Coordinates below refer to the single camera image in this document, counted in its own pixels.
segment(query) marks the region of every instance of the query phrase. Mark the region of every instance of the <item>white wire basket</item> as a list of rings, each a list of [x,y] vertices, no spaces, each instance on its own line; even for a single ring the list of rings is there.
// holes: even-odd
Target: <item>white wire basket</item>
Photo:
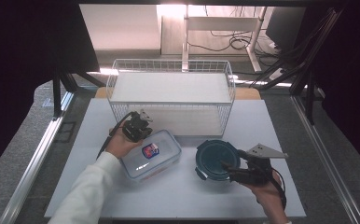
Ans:
[[[144,109],[154,132],[223,135],[235,99],[228,61],[117,59],[113,71],[106,95],[117,122]]]

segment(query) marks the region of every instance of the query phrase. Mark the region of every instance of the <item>metal rail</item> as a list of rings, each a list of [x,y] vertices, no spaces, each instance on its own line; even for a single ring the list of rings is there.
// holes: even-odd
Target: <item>metal rail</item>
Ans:
[[[349,189],[346,187],[346,184],[340,176],[337,167],[331,160],[331,157],[327,149],[325,148],[325,144],[320,138],[319,133],[313,125],[310,125],[310,123],[308,122],[308,118],[303,113],[305,107],[299,98],[299,96],[292,96],[291,100],[293,101],[299,117],[301,118],[302,123],[305,126],[305,130],[307,131],[309,137],[313,142],[314,148],[316,149],[316,152],[319,155],[323,166],[325,167],[325,170],[334,186],[334,189],[339,195],[339,198],[343,204],[343,207],[346,210],[346,213],[349,216],[349,219],[352,223],[360,223],[360,210],[358,208],[358,205],[356,204]]]
[[[62,98],[62,113],[57,119],[52,120],[49,123],[49,126],[46,129],[46,132],[43,135],[35,154],[33,155],[31,161],[29,162],[28,167],[26,168],[20,183],[15,189],[14,193],[9,200],[3,215],[0,218],[0,223],[14,223],[17,219],[20,210],[22,209],[23,203],[25,202],[26,197],[29,194],[30,189],[32,188],[35,178],[38,175],[38,171],[43,164],[46,155],[48,154],[48,149],[53,142],[55,134],[59,130],[63,117],[69,107],[70,103],[73,100],[74,95],[70,92],[67,92]]]

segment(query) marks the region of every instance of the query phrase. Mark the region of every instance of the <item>white tabletop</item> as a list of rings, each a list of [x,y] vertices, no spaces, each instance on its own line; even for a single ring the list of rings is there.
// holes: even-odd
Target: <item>white tabletop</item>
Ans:
[[[115,125],[106,99],[92,99],[78,132],[61,179],[45,217],[52,217],[78,175],[96,160],[108,130]],[[253,193],[235,182],[201,180],[196,172],[196,147],[206,138],[176,138],[182,147],[177,163],[143,182],[125,176],[118,165],[116,186],[106,199],[104,218],[121,219],[246,219],[265,217]],[[247,150],[260,143],[281,151],[265,102],[235,101],[223,141]],[[272,166],[284,177],[289,217],[305,217],[294,181],[283,159],[272,159]]]

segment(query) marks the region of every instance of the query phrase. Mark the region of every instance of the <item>container lid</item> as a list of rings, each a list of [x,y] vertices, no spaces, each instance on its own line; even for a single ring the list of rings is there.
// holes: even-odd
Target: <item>container lid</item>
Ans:
[[[221,161],[239,168],[241,160],[238,150],[228,142],[221,140],[205,141],[197,147],[195,171],[201,179],[228,180],[228,172],[221,166]]]
[[[181,148],[166,130],[151,134],[139,147],[120,159],[130,179],[143,179],[180,157]]]

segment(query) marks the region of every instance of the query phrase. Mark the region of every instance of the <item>human hand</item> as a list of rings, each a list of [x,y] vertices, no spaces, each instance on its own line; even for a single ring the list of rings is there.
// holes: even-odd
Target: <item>human hand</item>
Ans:
[[[282,185],[278,174],[272,171],[272,175],[278,184]],[[288,218],[284,212],[279,191],[270,181],[263,186],[242,185],[249,188],[256,195],[256,200],[264,208],[264,212],[270,220],[270,223],[288,223]]]
[[[117,159],[120,159],[126,156],[133,148],[142,145],[142,143],[143,140],[140,140],[136,143],[132,142],[125,136],[125,134],[122,132],[122,129],[118,128],[108,143],[105,151],[113,154],[115,157],[117,157]]]

